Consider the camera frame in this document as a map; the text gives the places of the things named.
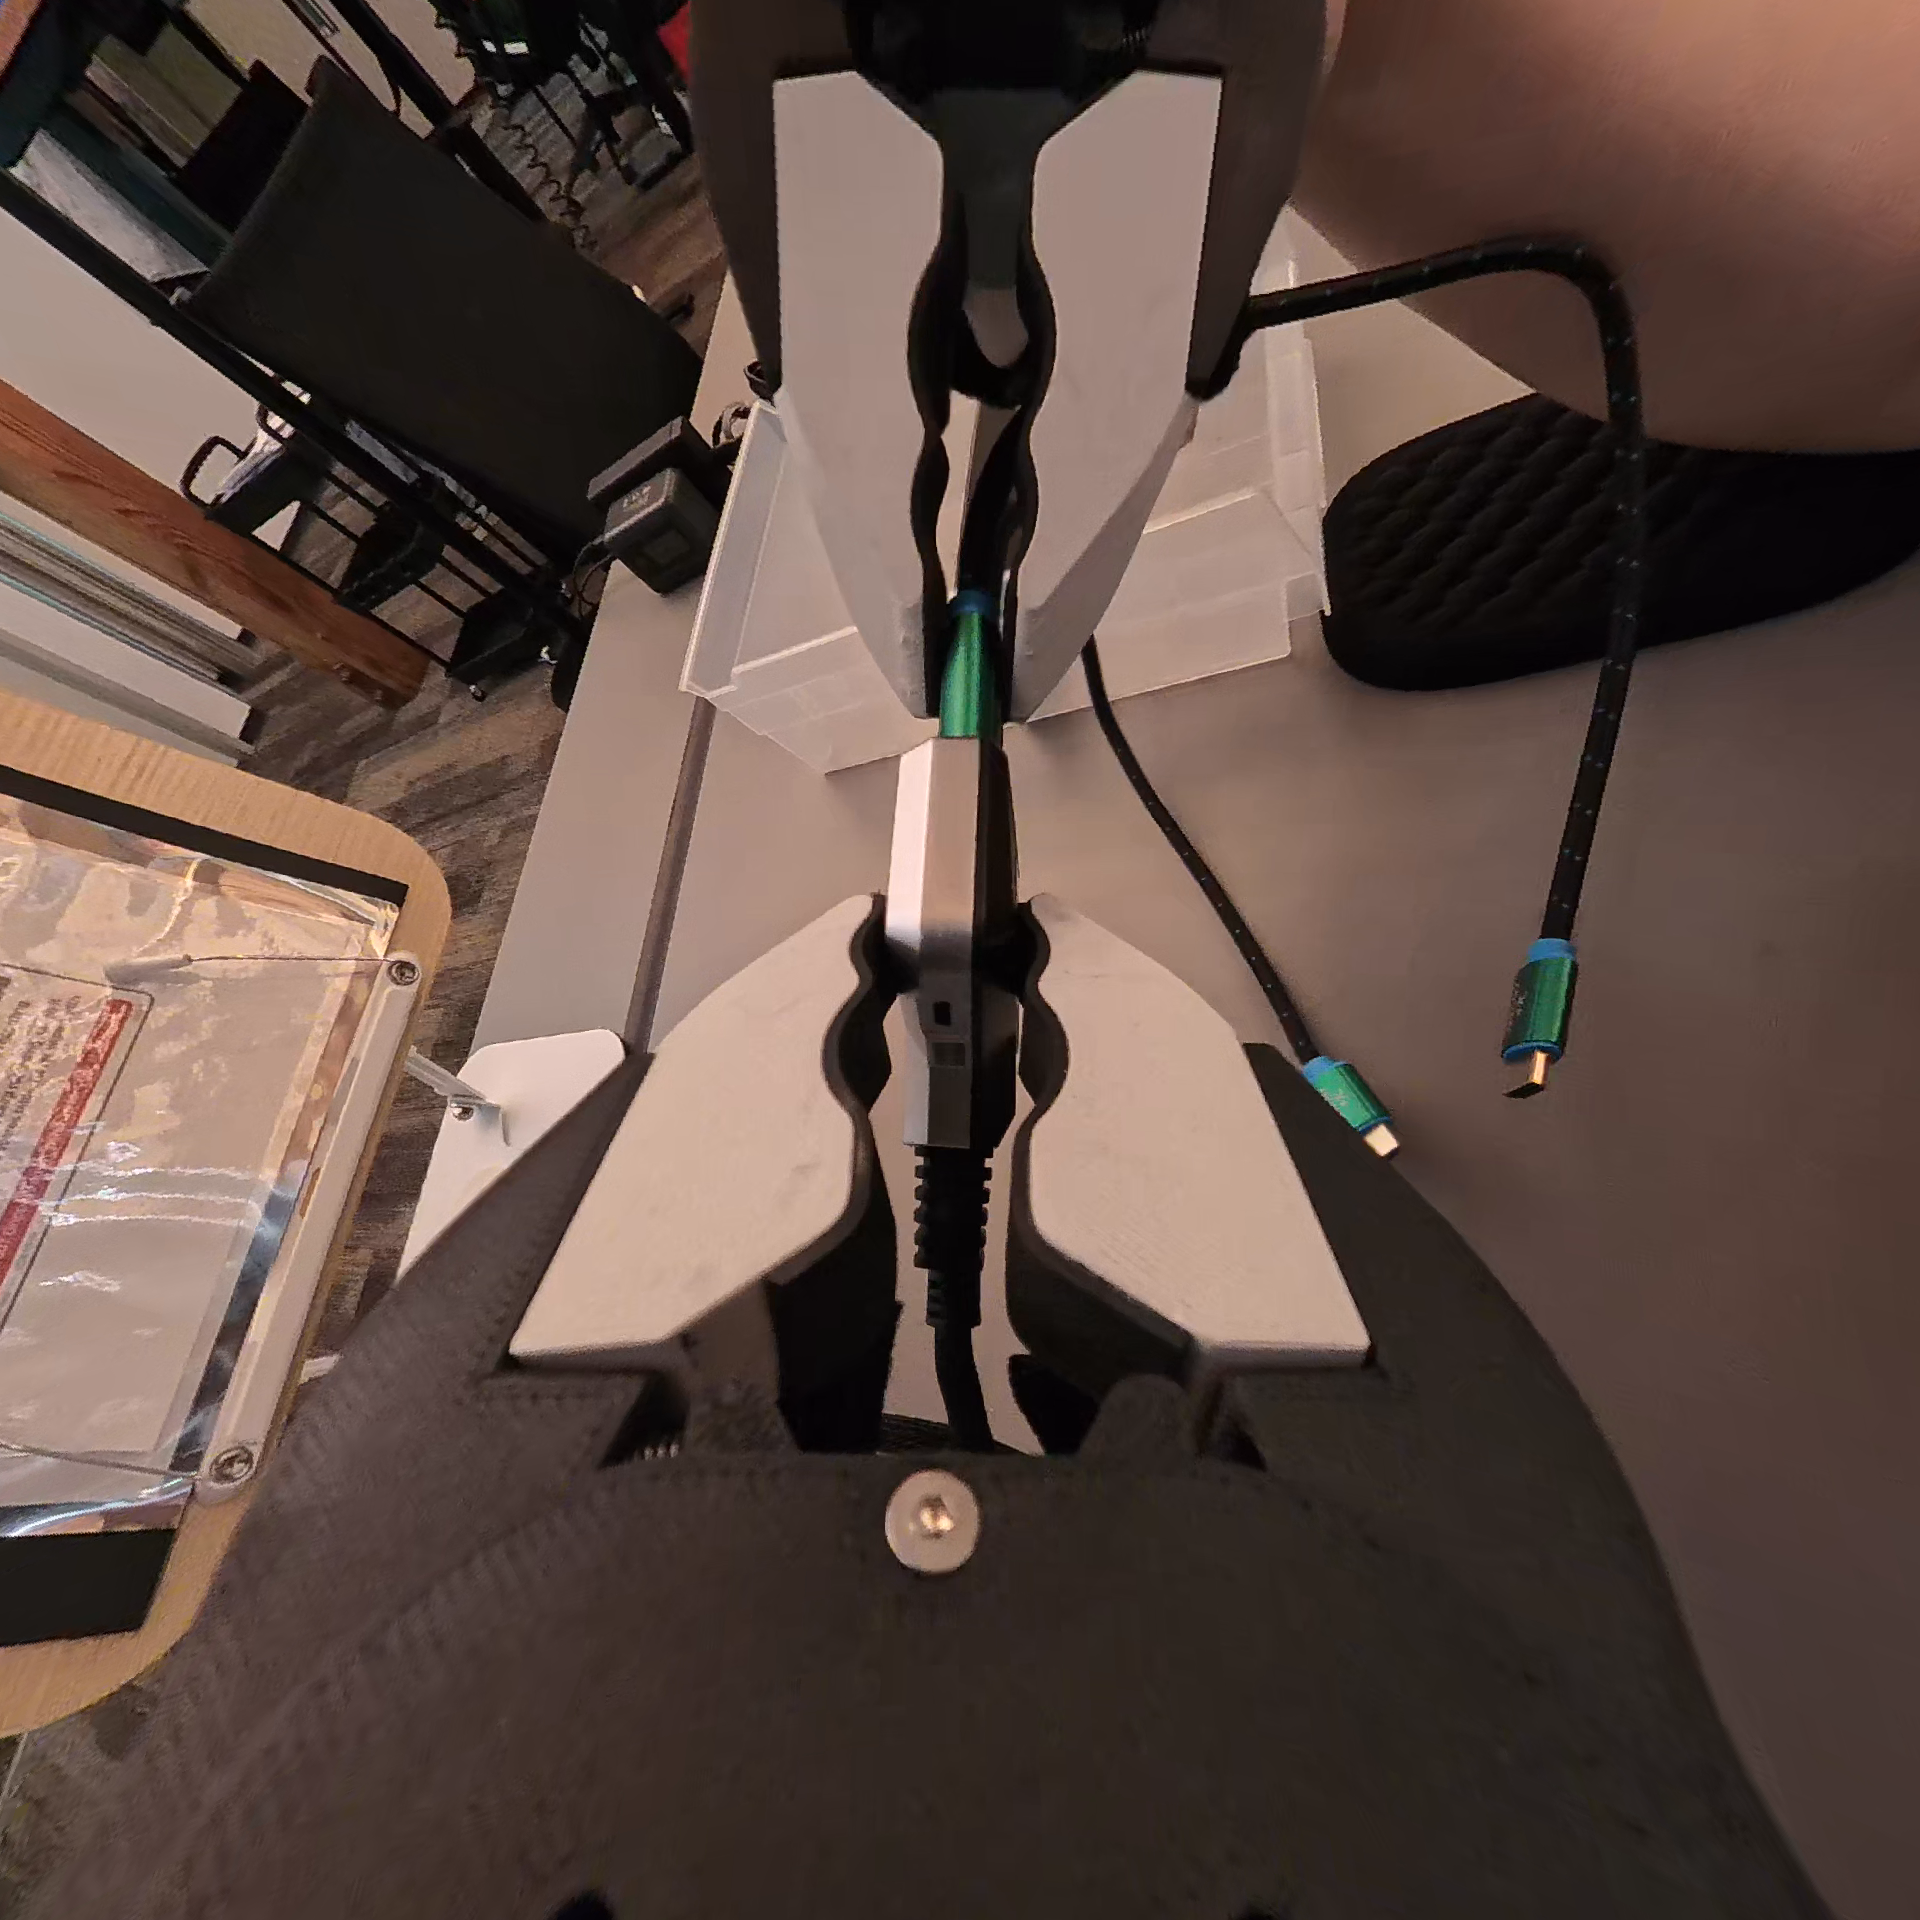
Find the black hdmi switch box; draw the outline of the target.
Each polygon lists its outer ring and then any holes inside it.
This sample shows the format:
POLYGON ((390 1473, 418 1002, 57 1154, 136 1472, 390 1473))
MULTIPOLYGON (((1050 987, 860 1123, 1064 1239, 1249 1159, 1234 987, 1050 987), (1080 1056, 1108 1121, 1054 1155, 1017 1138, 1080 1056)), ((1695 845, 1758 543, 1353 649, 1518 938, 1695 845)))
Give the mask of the black hdmi switch box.
POLYGON ((1004 749, 900 755, 881 933, 903 1001, 903 1138, 988 1159, 1017 1102, 1023 922, 1004 749))

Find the black office chair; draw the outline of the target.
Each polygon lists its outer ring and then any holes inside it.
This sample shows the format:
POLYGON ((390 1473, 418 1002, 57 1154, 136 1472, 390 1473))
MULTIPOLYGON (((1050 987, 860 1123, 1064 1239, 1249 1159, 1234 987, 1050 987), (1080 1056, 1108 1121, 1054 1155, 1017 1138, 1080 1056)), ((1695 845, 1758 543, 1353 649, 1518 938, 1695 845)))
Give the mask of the black office chair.
POLYGON ((588 487, 687 416, 701 355, 330 62, 182 310, 496 512, 588 539, 588 487))

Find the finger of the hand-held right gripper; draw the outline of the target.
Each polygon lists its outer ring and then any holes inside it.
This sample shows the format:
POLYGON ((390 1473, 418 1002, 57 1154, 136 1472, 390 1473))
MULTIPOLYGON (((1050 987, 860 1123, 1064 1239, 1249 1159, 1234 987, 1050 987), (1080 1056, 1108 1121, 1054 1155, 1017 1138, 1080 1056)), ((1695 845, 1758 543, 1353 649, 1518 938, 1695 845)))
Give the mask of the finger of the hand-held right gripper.
POLYGON ((1112 602, 1172 458, 1216 149, 1216 80, 1143 71, 1038 155, 1031 241, 1050 365, 1025 449, 1038 513, 1017 576, 1014 719, 1068 677, 1112 602))
POLYGON ((903 709, 932 712, 906 367, 943 219, 930 133, 860 74, 777 80, 780 394, 788 451, 853 626, 903 709))

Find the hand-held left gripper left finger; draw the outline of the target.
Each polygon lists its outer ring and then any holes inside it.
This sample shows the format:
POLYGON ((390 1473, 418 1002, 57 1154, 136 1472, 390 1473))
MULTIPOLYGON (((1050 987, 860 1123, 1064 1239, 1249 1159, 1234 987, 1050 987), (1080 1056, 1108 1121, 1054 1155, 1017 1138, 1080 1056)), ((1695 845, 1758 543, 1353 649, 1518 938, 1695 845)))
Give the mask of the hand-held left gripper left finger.
POLYGON ((881 899, 850 895, 660 1041, 509 1344, 541 1369, 886 1369, 881 899))

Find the clear plastic storage box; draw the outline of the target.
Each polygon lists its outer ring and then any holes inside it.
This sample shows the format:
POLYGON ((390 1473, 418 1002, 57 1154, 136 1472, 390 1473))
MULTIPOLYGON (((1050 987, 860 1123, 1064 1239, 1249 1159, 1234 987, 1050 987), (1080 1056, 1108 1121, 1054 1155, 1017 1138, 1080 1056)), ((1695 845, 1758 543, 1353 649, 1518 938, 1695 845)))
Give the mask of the clear plastic storage box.
MULTIPOLYGON (((1114 698, 1282 657, 1326 605, 1324 449, 1310 342, 1253 342, 1188 440, 1094 634, 1114 698)), ((909 752, 903 709, 850 622, 777 400, 756 407, 681 673, 816 773, 909 752)))

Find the person's right forearm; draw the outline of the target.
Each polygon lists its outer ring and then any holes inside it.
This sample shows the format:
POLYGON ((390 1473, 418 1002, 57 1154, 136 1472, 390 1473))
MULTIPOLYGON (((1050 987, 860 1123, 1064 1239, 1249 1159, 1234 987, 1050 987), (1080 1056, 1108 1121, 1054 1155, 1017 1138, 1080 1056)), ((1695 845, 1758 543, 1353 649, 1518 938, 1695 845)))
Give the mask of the person's right forearm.
POLYGON ((1294 201, 1353 266, 1582 241, 1654 439, 1914 449, 1914 1, 1349 1, 1328 43, 1294 201))

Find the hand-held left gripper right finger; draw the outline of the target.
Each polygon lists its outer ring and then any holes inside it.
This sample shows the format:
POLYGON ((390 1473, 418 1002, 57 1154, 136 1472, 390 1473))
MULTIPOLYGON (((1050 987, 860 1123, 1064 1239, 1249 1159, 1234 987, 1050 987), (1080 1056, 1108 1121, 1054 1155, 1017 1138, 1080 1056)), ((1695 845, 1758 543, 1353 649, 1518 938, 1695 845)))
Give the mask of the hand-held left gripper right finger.
POLYGON ((1271 1373, 1370 1338, 1248 1050, 1159 959, 1032 895, 1008 1314, 1055 1373, 1271 1373))

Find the black quilted pad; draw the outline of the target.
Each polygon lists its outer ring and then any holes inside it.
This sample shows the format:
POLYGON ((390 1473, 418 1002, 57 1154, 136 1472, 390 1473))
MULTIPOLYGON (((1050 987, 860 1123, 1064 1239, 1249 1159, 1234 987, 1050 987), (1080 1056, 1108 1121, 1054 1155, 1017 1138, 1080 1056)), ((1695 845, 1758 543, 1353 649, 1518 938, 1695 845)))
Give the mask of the black quilted pad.
MULTIPOLYGON (((1328 655, 1350 679, 1446 689, 1592 662, 1609 638, 1613 443, 1521 397, 1386 449, 1328 503, 1328 655)), ((1649 440, 1639 642, 1821 607, 1917 546, 1917 451, 1649 440)))

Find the brown wooden post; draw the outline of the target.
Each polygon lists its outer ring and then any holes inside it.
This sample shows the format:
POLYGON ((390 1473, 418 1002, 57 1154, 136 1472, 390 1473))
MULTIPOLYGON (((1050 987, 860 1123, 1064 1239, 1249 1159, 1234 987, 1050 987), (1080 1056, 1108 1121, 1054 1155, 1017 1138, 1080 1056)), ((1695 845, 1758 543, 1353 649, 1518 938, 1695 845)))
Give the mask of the brown wooden post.
POLYGON ((342 607, 257 539, 1 386, 1 491, 382 705, 412 702, 425 649, 342 607))

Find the black power adapter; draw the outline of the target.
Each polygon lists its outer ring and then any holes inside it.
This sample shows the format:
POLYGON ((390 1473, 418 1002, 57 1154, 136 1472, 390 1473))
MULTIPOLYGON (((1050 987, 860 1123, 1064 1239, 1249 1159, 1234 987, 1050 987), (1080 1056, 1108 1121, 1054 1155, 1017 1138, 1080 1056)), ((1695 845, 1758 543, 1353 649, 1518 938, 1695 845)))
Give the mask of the black power adapter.
POLYGON ((729 457, 692 421, 674 416, 590 482, 588 507, 599 526, 578 567, 622 563, 660 595, 696 582, 729 483, 729 457))

